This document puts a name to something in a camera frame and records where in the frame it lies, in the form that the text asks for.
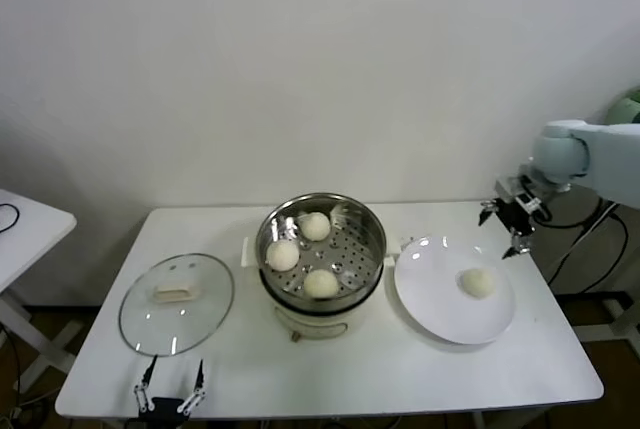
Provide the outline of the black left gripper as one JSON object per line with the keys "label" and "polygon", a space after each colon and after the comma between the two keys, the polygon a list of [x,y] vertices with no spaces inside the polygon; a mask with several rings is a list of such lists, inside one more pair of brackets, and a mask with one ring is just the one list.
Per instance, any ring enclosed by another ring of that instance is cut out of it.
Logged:
{"label": "black left gripper", "polygon": [[151,363],[143,373],[141,381],[134,386],[133,394],[142,423],[150,429],[180,428],[189,420],[183,412],[192,412],[206,397],[204,389],[204,361],[200,360],[192,393],[185,399],[154,397],[148,395],[148,388],[155,369],[158,355],[154,355]]}

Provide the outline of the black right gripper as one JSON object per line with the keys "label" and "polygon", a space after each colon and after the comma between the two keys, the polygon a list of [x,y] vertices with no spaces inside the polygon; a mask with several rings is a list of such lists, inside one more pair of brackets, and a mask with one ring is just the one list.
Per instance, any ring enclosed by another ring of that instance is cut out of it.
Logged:
{"label": "black right gripper", "polygon": [[533,227],[529,213],[518,202],[487,200],[481,202],[479,225],[483,225],[493,214],[510,233],[510,246],[502,255],[502,259],[527,254],[531,250]]}

